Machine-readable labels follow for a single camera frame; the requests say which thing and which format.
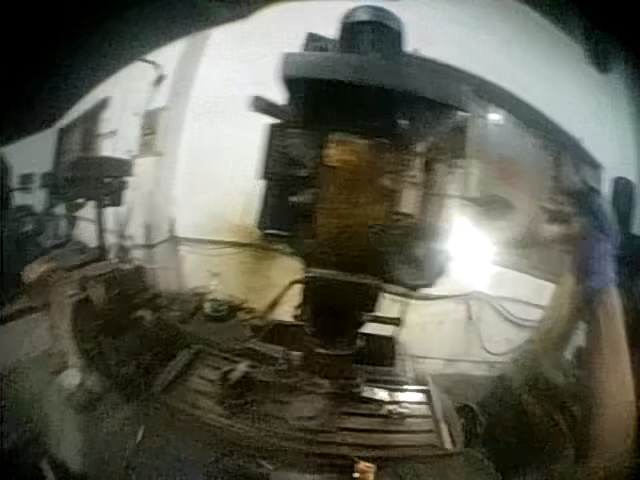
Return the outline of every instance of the electrical cable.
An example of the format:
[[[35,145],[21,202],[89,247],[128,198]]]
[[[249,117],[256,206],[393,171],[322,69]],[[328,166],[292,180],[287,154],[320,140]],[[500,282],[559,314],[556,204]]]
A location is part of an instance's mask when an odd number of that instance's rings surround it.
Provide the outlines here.
[[[526,300],[521,300],[519,298],[505,297],[505,296],[495,297],[488,293],[479,292],[479,291],[470,291],[470,292],[453,293],[453,294],[433,294],[433,293],[418,293],[418,292],[413,292],[411,290],[405,290],[402,287],[385,285],[383,288],[383,292],[399,298],[405,298],[408,300],[415,300],[415,301],[425,301],[425,302],[436,301],[436,300],[454,300],[454,299],[481,300],[489,304],[505,320],[513,323],[514,325],[517,325],[519,327],[524,327],[524,328],[535,328],[538,325],[539,320],[520,317],[514,314],[511,310],[506,308],[504,305],[499,303],[499,301],[516,303],[516,304],[524,305],[530,308],[536,308],[539,310],[542,310],[545,308],[544,305],[529,302]]]

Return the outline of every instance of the white wall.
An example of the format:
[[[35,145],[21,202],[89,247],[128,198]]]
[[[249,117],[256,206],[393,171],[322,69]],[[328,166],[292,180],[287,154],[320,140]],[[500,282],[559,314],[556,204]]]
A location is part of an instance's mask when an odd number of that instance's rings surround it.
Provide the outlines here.
[[[176,198],[185,236],[252,240],[262,198],[269,119],[252,95],[287,100],[281,55],[309,31],[335,36],[361,2],[281,3],[212,31],[192,93]],[[622,71],[598,73],[581,48],[511,0],[383,2],[406,27],[405,47],[490,80],[580,139],[612,176],[638,181],[634,112]]]
[[[133,243],[145,242],[143,210],[148,203],[146,196],[158,175],[157,166],[162,156],[161,152],[144,158],[138,155],[142,117],[146,110],[154,108],[166,108],[162,115],[167,115],[170,110],[170,92],[177,73],[176,66],[186,44],[187,39],[181,39],[145,55],[144,58],[162,65],[166,75],[166,79],[157,88],[153,86],[156,77],[154,69],[148,64],[134,62],[89,92],[56,123],[56,127],[64,127],[96,102],[109,97],[108,106],[100,118],[98,151],[103,155],[131,159],[133,177],[128,180],[129,188],[125,193],[124,206],[107,209],[105,222],[109,231],[115,231],[118,224],[127,217],[127,234],[129,241]],[[94,219],[94,206],[88,205],[78,215]],[[96,244],[95,226],[90,222],[78,222],[74,236],[89,245]],[[107,243],[115,240],[114,235],[108,235]]]
[[[362,3],[279,3],[208,33],[195,79],[184,99],[182,134],[172,153],[177,162],[173,191],[166,192],[166,208],[175,211],[179,235],[258,239],[255,225],[264,188],[260,174],[270,120],[249,110],[250,99],[262,95],[286,102],[282,53],[299,51],[307,32],[337,36],[344,13]],[[542,111],[580,139],[601,162],[605,185],[616,175],[638,182],[640,134],[624,70],[598,73],[573,40],[512,0],[402,0],[381,4],[405,23],[405,49],[483,77]],[[65,125],[102,97],[110,96],[100,131],[115,131],[115,135],[104,138],[101,153],[135,158],[142,112],[149,106],[168,106],[167,115],[171,115],[171,82],[187,42],[189,39],[183,39],[148,55],[163,64],[169,75],[153,95],[153,70],[148,65],[132,64],[89,93],[56,126]],[[134,161],[136,169],[153,171],[143,168],[143,163],[154,159]],[[138,180],[136,175],[132,183]],[[93,211],[82,215],[92,217]],[[92,228],[81,227],[76,233],[93,243]],[[189,286],[205,283],[210,271],[221,271],[223,283],[225,277],[228,279],[229,293],[251,297],[256,306],[264,305],[278,286],[301,271],[299,264],[284,257],[241,250],[206,253],[191,249],[181,255]],[[256,278],[260,279],[259,285],[250,281]],[[529,288],[531,281],[516,281],[510,274],[500,273],[490,285],[495,290],[492,293],[497,294],[509,294],[506,290],[514,285],[523,295],[540,289],[540,295],[529,300],[548,300],[548,288],[552,287],[542,282]],[[436,330],[432,333],[432,338],[454,335]],[[499,327],[493,333],[511,338]],[[460,345],[459,336],[449,340]]]
[[[18,185],[18,177],[23,173],[36,175],[32,193],[14,192],[14,205],[33,205],[36,211],[45,206],[46,191],[39,188],[38,176],[53,168],[56,138],[56,130],[49,128],[2,147],[2,153],[11,165],[13,186]]]

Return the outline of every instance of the person's hand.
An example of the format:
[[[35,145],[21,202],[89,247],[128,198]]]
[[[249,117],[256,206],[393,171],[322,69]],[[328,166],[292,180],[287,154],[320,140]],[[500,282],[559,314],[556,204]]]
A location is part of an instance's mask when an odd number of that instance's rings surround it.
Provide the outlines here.
[[[576,279],[584,294],[591,296],[617,285],[618,229],[597,190],[585,188],[574,200],[582,220],[582,234],[576,245]]]

